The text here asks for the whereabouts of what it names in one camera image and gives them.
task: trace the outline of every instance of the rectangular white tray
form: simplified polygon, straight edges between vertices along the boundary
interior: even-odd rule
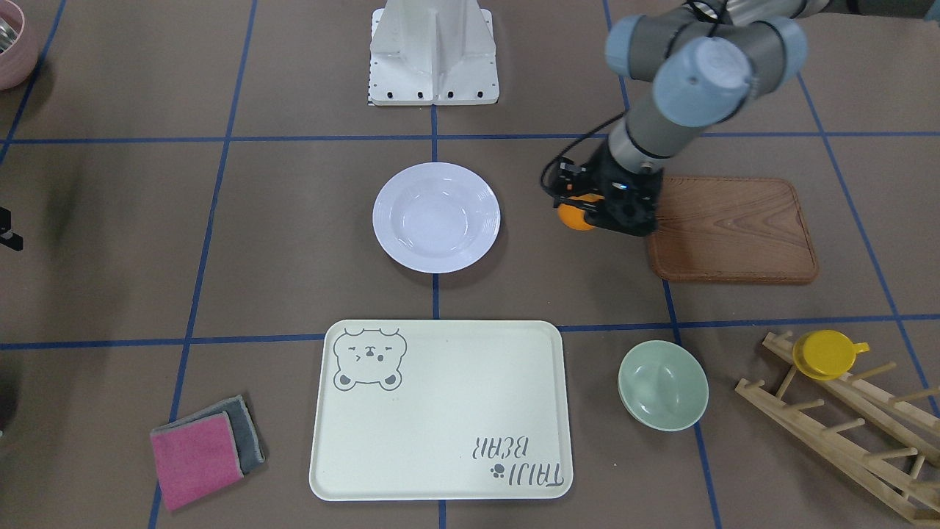
[[[564,495],[573,469],[561,335],[540,321],[336,323],[323,342],[309,478],[327,501]]]

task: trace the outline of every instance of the pink bowl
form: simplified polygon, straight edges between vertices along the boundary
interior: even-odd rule
[[[0,0],[0,16],[19,33],[13,45],[0,54],[0,90],[13,88],[29,77],[39,61],[39,45],[32,24],[19,6],[9,0]]]

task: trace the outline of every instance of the bear face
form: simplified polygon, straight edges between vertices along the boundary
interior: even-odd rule
[[[362,329],[343,333],[333,342],[339,370],[333,377],[337,389],[346,392],[356,384],[376,384],[392,391],[401,385],[401,357],[408,343],[399,330]]]

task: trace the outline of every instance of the green bowl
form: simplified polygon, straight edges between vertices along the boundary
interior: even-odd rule
[[[662,340],[637,345],[620,363],[623,406],[640,423],[675,432],[694,425],[708,406],[708,380],[695,357]]]

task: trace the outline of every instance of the white bracket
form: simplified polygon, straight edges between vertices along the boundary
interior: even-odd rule
[[[477,0],[388,0],[372,13],[371,26],[371,104],[499,99],[493,15]]]

